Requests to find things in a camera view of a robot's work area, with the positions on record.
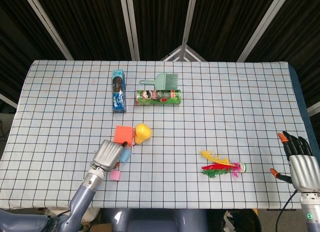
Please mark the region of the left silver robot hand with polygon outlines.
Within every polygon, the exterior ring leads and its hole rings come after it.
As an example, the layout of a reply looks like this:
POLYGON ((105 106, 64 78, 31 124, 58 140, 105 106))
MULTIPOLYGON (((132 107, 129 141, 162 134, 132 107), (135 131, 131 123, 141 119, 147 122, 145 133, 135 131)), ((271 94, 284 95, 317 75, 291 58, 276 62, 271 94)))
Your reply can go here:
POLYGON ((112 170, 120 159, 120 155, 128 142, 118 144, 109 140, 104 140, 96 151, 93 160, 93 168, 101 168, 105 172, 112 170))

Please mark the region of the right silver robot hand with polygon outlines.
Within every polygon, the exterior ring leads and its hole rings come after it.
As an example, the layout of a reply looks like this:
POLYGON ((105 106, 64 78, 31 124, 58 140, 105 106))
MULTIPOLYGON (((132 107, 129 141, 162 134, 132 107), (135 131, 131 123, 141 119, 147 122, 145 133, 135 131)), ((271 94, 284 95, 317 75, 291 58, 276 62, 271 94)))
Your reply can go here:
POLYGON ((289 164, 290 176, 270 169, 272 175, 289 184, 301 193, 318 193, 320 191, 320 166, 309 143, 303 137, 295 137, 286 131, 278 133, 283 144, 289 164))

